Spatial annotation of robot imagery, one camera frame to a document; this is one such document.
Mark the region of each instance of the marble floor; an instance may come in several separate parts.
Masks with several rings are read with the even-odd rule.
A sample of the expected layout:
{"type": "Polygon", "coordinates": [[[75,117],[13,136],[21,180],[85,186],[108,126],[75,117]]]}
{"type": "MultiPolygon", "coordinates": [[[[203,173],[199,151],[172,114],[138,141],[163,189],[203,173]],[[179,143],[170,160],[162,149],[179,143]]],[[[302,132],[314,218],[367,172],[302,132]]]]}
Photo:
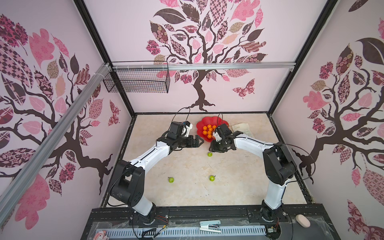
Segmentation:
{"type": "MultiPolygon", "coordinates": [[[[174,121],[184,121],[179,114],[174,121]]],[[[188,121],[196,126],[212,114],[190,114],[188,121]]],[[[156,139],[168,130],[173,115],[138,115],[123,159],[131,161],[151,148],[156,139]]],[[[278,142],[266,114],[224,114],[229,125],[248,123],[256,139],[278,142]]],[[[191,133],[196,135],[196,128],[191,133]]],[[[158,162],[146,175],[144,195],[157,206],[258,205],[264,199],[268,178],[261,158],[243,149],[213,153],[208,157],[208,142],[199,148],[172,152],[158,162]],[[213,182],[209,176],[215,175],[213,182]]],[[[121,202],[110,197],[110,204],[121,202]]],[[[283,203],[306,204],[298,184],[288,184],[283,203]]]]}

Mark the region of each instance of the tree mural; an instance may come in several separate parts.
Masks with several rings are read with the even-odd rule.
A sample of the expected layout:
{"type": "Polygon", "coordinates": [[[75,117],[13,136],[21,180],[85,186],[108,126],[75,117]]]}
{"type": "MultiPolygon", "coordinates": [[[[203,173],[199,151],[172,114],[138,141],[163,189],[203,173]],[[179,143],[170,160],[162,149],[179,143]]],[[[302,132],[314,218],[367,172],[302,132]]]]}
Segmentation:
{"type": "MultiPolygon", "coordinates": [[[[151,31],[160,43],[159,46],[155,40],[149,40],[146,47],[152,55],[157,55],[155,64],[162,64],[161,61],[180,64],[260,62],[267,55],[254,53],[266,45],[266,42],[255,41],[263,31],[257,29],[263,20],[263,12],[261,8],[254,11],[260,0],[229,1],[237,5],[232,15],[228,13],[230,10],[227,11],[227,0],[211,0],[209,3],[208,0],[160,1],[171,8],[161,9],[154,15],[168,24],[150,22],[151,31]],[[166,54],[161,55],[160,48],[166,54]]],[[[195,70],[170,71],[170,76],[175,76],[175,82],[180,80],[184,84],[194,81],[193,87],[199,97],[190,107],[199,106],[200,110],[207,112],[204,106],[214,104],[205,99],[204,79],[216,81],[219,75],[224,81],[229,81],[230,77],[237,78],[247,73],[246,69],[227,70],[226,74],[217,70],[195,70]]],[[[233,90],[243,97],[253,92],[249,87],[233,90]]]]}
{"type": "MultiPolygon", "coordinates": [[[[14,23],[2,15],[0,26],[0,37],[10,44],[13,43],[11,46],[17,46],[17,43],[11,42],[10,36],[15,35],[17,27],[23,29],[20,24],[18,23],[16,28],[12,28],[14,23]]],[[[3,125],[0,127],[0,149],[7,146],[12,140],[13,144],[17,139],[21,140],[17,144],[17,149],[0,154],[0,167],[5,168],[19,167],[30,160],[35,150],[27,146],[31,146],[32,142],[32,145],[41,145],[74,102],[74,94],[81,93],[79,87],[86,85],[90,79],[88,64],[80,70],[75,54],[69,58],[66,46],[53,36],[55,44],[52,44],[47,30],[40,29],[40,35],[37,33],[33,33],[32,36],[25,34],[22,38],[23,41],[15,36],[13,38],[22,45],[29,41],[31,53],[37,65],[34,66],[34,72],[32,72],[27,62],[7,43],[0,40],[1,78],[8,94],[0,96],[0,103],[3,107],[0,109],[0,125],[3,125]],[[56,47],[59,51],[56,51],[57,54],[54,56],[52,54],[56,47]],[[49,62],[46,71],[41,69],[42,62],[52,59],[55,60],[49,62]],[[28,104],[25,103],[30,103],[32,108],[26,107],[28,104]],[[11,124],[13,118],[19,120],[17,122],[14,120],[14,124],[11,124]]],[[[87,129],[97,127],[100,123],[96,120],[101,114],[103,106],[103,99],[97,99],[99,93],[100,85],[65,133],[66,141],[51,154],[50,159],[53,159],[53,162],[48,160],[48,164],[43,166],[43,168],[50,168],[45,179],[49,188],[54,192],[62,193],[62,184],[73,179],[75,170],[92,167],[96,168],[99,173],[100,194],[103,177],[111,172],[111,169],[107,169],[111,155],[107,160],[101,161],[85,156],[82,149],[88,145],[87,139],[92,137],[87,129]]],[[[110,105],[113,116],[109,125],[118,123],[117,115],[119,114],[118,108],[112,102],[110,105]]],[[[15,170],[11,174],[0,172],[0,177],[15,177],[20,171],[21,169],[15,170]]]]}
{"type": "MultiPolygon", "coordinates": [[[[376,38],[362,38],[358,42],[362,43],[364,58],[355,55],[348,45],[335,66],[328,62],[320,68],[321,80],[311,85],[314,91],[303,98],[313,110],[308,118],[313,120],[312,128],[317,133],[311,155],[316,161],[325,144],[335,145],[332,154],[340,154],[340,164],[353,161],[351,175],[355,185],[360,183],[360,164],[364,163],[364,185],[384,205],[384,177],[369,170],[372,166],[384,170],[384,119],[380,117],[384,108],[384,73],[364,68],[365,61],[373,63],[372,67],[384,65],[384,43],[376,38]],[[373,148],[371,143],[381,147],[373,148]]],[[[301,174],[303,168],[310,174],[312,159],[295,154],[302,161],[301,174]]]]}

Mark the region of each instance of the aluminum rail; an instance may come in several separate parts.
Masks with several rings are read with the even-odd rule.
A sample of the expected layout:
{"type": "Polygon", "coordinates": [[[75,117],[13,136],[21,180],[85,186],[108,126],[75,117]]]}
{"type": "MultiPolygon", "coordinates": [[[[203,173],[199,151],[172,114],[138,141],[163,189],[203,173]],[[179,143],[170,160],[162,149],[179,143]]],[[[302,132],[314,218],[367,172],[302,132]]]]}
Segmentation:
{"type": "MultiPolygon", "coordinates": [[[[114,62],[113,69],[148,69],[166,68],[167,65],[117,65],[124,62],[114,62]]],[[[179,70],[217,70],[217,69],[253,69],[253,68],[294,68],[295,62],[265,62],[265,63],[198,63],[198,64],[168,64],[170,71],[179,70]]]]}
{"type": "Polygon", "coordinates": [[[57,144],[63,138],[65,132],[75,120],[81,109],[85,106],[87,100],[91,97],[93,91],[110,71],[109,64],[103,63],[91,80],[84,87],[81,94],[75,99],[68,111],[59,120],[52,132],[47,136],[44,142],[36,149],[32,158],[25,164],[20,173],[15,177],[12,183],[5,189],[0,197],[0,225],[2,225],[9,214],[11,214],[15,205],[19,202],[25,191],[35,180],[41,167],[47,161],[57,144]]]}

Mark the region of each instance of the wallpaper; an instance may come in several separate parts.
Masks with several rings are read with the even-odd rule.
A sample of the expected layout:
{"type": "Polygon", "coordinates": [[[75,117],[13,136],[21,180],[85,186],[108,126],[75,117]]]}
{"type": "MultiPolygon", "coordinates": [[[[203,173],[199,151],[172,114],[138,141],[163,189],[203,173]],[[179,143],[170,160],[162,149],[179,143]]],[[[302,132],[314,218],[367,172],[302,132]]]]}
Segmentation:
{"type": "Polygon", "coordinates": [[[383,7],[342,1],[273,115],[341,239],[384,239],[383,7]]]}
{"type": "MultiPolygon", "coordinates": [[[[152,0],[150,5],[148,1],[116,1],[112,5],[89,1],[87,6],[112,60],[152,61],[129,64],[194,64],[294,61],[324,3],[152,0]],[[306,21],[290,25],[295,34],[289,34],[284,25],[295,21],[294,12],[301,8],[307,10],[301,16],[306,21]],[[102,17],[108,12],[113,12],[113,17],[102,17]]],[[[287,72],[288,69],[170,71],[169,93],[127,95],[136,112],[174,112],[181,107],[191,107],[192,112],[267,111],[287,72]],[[153,104],[154,99],[166,104],[153,104]]],[[[166,73],[159,71],[157,77],[166,73]]]]}
{"type": "MultiPolygon", "coordinates": [[[[25,8],[45,9],[33,22],[15,2],[0,13],[0,194],[102,64],[72,1],[50,5],[51,13],[47,3],[25,8]]],[[[100,204],[129,121],[120,96],[100,84],[1,226],[1,238],[46,239],[60,236],[64,225],[71,233],[56,238],[79,238],[100,204]]]]}

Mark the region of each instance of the black metal edge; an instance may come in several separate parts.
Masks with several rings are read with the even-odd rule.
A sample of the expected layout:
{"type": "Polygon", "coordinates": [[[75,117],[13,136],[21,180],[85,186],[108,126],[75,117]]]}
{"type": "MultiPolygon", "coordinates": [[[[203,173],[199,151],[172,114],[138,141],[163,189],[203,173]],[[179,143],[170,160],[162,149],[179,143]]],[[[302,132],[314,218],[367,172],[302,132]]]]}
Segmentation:
{"type": "MultiPolygon", "coordinates": [[[[284,140],[283,140],[283,137],[281,136],[281,133],[279,131],[279,129],[277,128],[277,125],[275,123],[275,121],[273,120],[273,117],[271,114],[267,113],[267,116],[269,118],[269,121],[273,127],[273,130],[275,131],[276,133],[276,136],[277,136],[277,139],[284,143],[284,140]]],[[[299,171],[296,170],[295,172],[295,178],[297,180],[297,183],[299,184],[299,187],[301,189],[301,192],[303,193],[303,196],[307,202],[307,204],[313,204],[314,202],[312,201],[312,197],[311,197],[311,194],[307,188],[307,186],[305,185],[304,181],[303,181],[303,178],[301,177],[301,175],[299,174],[299,171]]]]}
{"type": "MultiPolygon", "coordinates": [[[[100,53],[101,58],[103,59],[104,62],[109,63],[109,65],[112,68],[113,67],[112,61],[108,55],[107,49],[105,48],[105,46],[101,40],[101,37],[100,37],[100,35],[96,29],[96,26],[93,23],[93,20],[91,18],[91,15],[89,14],[89,11],[86,7],[84,0],[73,0],[73,1],[76,5],[81,17],[83,18],[85,26],[87,27],[95,45],[96,45],[96,48],[98,49],[98,51],[100,53]]],[[[120,81],[118,80],[119,78],[118,78],[117,74],[113,71],[113,69],[111,71],[111,74],[112,74],[112,77],[115,77],[115,79],[117,79],[116,85],[121,85],[120,81]]],[[[125,92],[120,92],[120,96],[121,96],[125,106],[127,107],[129,114],[133,118],[135,116],[135,111],[133,110],[133,107],[132,107],[132,105],[128,99],[127,94],[125,92]]]]}
{"type": "MultiPolygon", "coordinates": [[[[267,223],[257,217],[261,205],[232,205],[232,206],[192,206],[192,207],[156,207],[156,213],[167,213],[169,220],[176,223],[190,223],[209,219],[224,218],[247,218],[250,223],[260,223],[261,225],[276,224],[277,222],[267,223]]],[[[329,218],[322,204],[287,204],[283,205],[283,212],[279,215],[280,222],[288,222],[288,215],[291,219],[297,214],[306,217],[323,217],[327,225],[332,229],[331,234],[334,239],[340,240],[334,225],[329,218]]],[[[97,208],[92,209],[81,240],[86,240],[94,222],[127,222],[129,225],[148,227],[143,225],[137,218],[137,214],[129,208],[97,208]]]]}
{"type": "MultiPolygon", "coordinates": [[[[122,144],[121,149],[120,149],[119,156],[115,162],[115,165],[113,166],[113,171],[111,173],[111,176],[113,176],[113,174],[115,173],[114,170],[116,169],[116,164],[118,162],[120,162],[122,160],[122,158],[124,157],[124,153],[125,153],[125,150],[127,149],[129,138],[131,137],[133,126],[135,125],[135,122],[136,122],[136,118],[137,118],[137,114],[131,119],[131,123],[129,124],[129,129],[127,131],[127,134],[125,135],[123,144],[122,144]]],[[[112,185],[112,183],[109,181],[107,189],[106,189],[104,197],[103,197],[103,202],[101,203],[101,207],[105,207],[107,205],[107,202],[109,199],[109,189],[112,187],[111,185],[112,185]]]]}
{"type": "MultiPolygon", "coordinates": [[[[260,111],[260,112],[198,112],[198,113],[189,113],[189,112],[183,112],[183,113],[177,113],[177,114],[246,114],[246,113],[268,113],[267,111],[260,111]]],[[[156,113],[136,113],[137,115],[159,115],[159,114],[176,114],[174,112],[156,112],[156,113]]]]}
{"type": "Polygon", "coordinates": [[[305,41],[305,44],[303,45],[298,57],[296,58],[296,65],[292,72],[288,73],[288,76],[285,78],[284,83],[282,84],[278,94],[276,95],[275,99],[273,100],[273,103],[269,109],[269,113],[273,114],[273,112],[276,110],[279,102],[283,98],[285,91],[288,89],[289,85],[291,84],[293,78],[295,77],[298,69],[300,68],[301,64],[303,63],[305,57],[307,56],[309,50],[311,49],[314,41],[316,40],[317,36],[319,35],[321,29],[323,28],[324,24],[326,23],[328,17],[330,16],[333,8],[335,7],[338,0],[328,0],[325,4],[323,10],[320,13],[319,18],[317,19],[315,25],[313,26],[311,33],[309,34],[307,40],[305,41]]]}

